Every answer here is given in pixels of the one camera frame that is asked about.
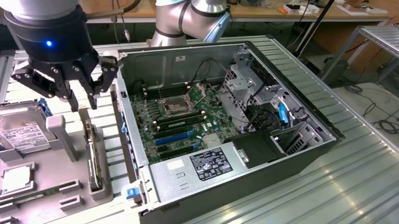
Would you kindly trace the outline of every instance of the blue clip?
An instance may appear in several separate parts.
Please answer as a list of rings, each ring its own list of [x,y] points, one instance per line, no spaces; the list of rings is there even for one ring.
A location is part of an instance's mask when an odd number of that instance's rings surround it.
[[[41,105],[41,107],[43,107],[44,114],[45,114],[48,117],[51,117],[51,116],[52,116],[52,113],[51,113],[51,111],[49,111],[48,103],[47,103],[45,99],[44,99],[44,98],[40,98],[40,99],[37,100],[37,103],[39,103],[39,104]]]
[[[125,122],[123,123],[123,127],[121,127],[120,129],[121,129],[123,133],[125,133],[125,132],[127,132],[127,126],[125,126]]]
[[[127,190],[127,196],[125,196],[125,198],[131,199],[133,197],[140,197],[140,190],[139,190],[139,188],[129,188]]]
[[[198,143],[194,143],[191,146],[194,147],[194,150],[198,150],[198,147],[199,147],[199,142]]]
[[[288,117],[287,117],[287,109],[286,109],[286,106],[284,104],[280,104],[279,105],[279,115],[280,115],[280,120],[288,124],[290,123],[290,120],[288,120]]]

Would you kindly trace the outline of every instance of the hard drive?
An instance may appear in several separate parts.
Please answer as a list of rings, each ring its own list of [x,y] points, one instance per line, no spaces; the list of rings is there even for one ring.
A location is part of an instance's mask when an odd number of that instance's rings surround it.
[[[49,148],[56,136],[45,128],[52,116],[45,100],[0,105],[0,151],[17,149],[27,154]]]

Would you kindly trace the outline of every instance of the metal table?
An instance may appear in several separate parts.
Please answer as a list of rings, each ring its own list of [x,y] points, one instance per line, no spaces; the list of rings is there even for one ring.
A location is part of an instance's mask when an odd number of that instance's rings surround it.
[[[251,194],[190,224],[204,223],[398,223],[399,220],[399,149],[303,66],[276,40],[264,36],[223,38],[222,42],[250,40],[274,62],[298,89],[308,97],[347,139],[323,155],[306,170]],[[123,44],[97,47],[99,53],[113,49],[146,47]],[[27,58],[19,52],[16,59]],[[13,80],[5,100],[29,100],[35,93]],[[85,93],[76,91],[80,102]],[[53,113],[68,121],[67,131],[80,129],[79,116],[67,103],[49,100]],[[137,223],[137,209],[124,203],[121,186],[128,183],[124,156],[120,149],[109,93],[99,98],[99,109],[89,111],[93,123],[103,128],[115,199],[112,202],[76,213],[53,223]]]
[[[383,79],[388,73],[394,70],[394,68],[399,65],[399,27],[396,26],[359,26],[355,31],[352,32],[347,42],[344,43],[338,55],[335,56],[332,63],[322,77],[324,80],[330,75],[332,68],[335,67],[338,61],[340,60],[342,56],[344,55],[346,50],[352,45],[355,39],[363,36],[366,40],[370,40],[376,45],[380,46],[382,49],[388,51],[395,57],[396,60],[388,65],[387,69],[383,71],[380,75],[380,79]],[[367,47],[370,41],[363,44],[352,54],[348,59],[348,64],[352,63],[358,55],[362,53],[363,49]]]

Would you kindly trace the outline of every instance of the sticker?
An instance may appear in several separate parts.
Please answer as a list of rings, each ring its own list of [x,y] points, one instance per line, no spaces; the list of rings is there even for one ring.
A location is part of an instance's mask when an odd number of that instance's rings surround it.
[[[4,130],[0,132],[0,136],[17,150],[48,145],[48,139],[45,138],[39,125]]]
[[[168,169],[170,170],[178,169],[180,167],[184,167],[183,160],[175,160],[172,162],[168,162]]]
[[[207,152],[192,155],[190,159],[202,181],[232,171],[222,148],[215,148]]]
[[[175,127],[175,126],[184,125],[184,124],[186,124],[186,121],[182,121],[179,123],[168,125],[168,127]]]
[[[19,201],[16,202],[16,204],[21,204],[21,203],[24,203],[24,202],[32,201],[32,200],[35,200],[36,198],[40,198],[40,197],[44,197],[44,194],[39,194],[39,195],[35,195],[35,196],[28,197],[28,198],[25,198],[25,199],[21,199],[21,200],[19,200]]]
[[[206,132],[208,131],[207,126],[204,124],[202,124],[202,128],[204,129]]]
[[[183,61],[186,61],[186,56],[176,57],[176,62],[183,62]]]

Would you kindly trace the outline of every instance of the warning label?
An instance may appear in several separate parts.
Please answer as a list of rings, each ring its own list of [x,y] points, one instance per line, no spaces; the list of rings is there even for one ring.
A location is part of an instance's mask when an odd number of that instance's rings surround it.
[[[202,181],[206,181],[232,171],[232,167],[228,163],[222,148],[216,148],[204,153],[192,155],[190,159]]]
[[[4,130],[0,132],[0,136],[9,142],[12,147],[19,150],[48,144],[48,140],[39,125]]]

